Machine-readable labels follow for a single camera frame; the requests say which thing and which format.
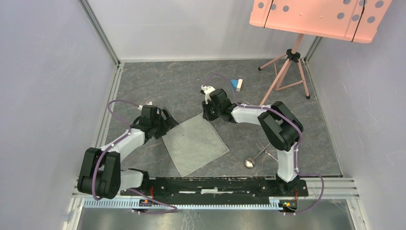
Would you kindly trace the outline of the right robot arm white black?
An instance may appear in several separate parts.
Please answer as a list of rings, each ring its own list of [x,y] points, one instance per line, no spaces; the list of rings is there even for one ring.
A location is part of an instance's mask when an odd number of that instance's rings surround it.
[[[262,127],[269,143],[277,150],[277,191],[290,195],[300,180],[297,166],[298,145],[303,137],[303,125],[281,101],[272,105],[232,103],[223,89],[202,86],[203,118],[213,121],[222,118],[230,123],[249,123]]]

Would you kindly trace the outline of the grey cloth napkin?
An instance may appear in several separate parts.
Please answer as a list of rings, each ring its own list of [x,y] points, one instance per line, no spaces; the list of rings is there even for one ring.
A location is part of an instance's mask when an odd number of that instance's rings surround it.
[[[181,177],[188,176],[229,152],[212,124],[199,114],[162,137]]]

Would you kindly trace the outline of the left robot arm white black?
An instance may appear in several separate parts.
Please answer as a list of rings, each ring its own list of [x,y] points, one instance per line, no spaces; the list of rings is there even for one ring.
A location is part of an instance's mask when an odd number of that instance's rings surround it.
[[[145,105],[129,128],[113,142],[85,151],[77,190],[95,200],[112,199],[132,188],[138,195],[150,190],[149,173],[139,169],[122,170],[121,162],[150,139],[159,139],[179,123],[166,108]]]

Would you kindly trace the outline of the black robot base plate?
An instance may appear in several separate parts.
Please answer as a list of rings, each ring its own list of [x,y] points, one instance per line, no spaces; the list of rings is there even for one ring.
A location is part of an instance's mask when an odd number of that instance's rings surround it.
[[[306,181],[276,177],[156,177],[139,192],[171,205],[259,205],[270,197],[307,197]]]

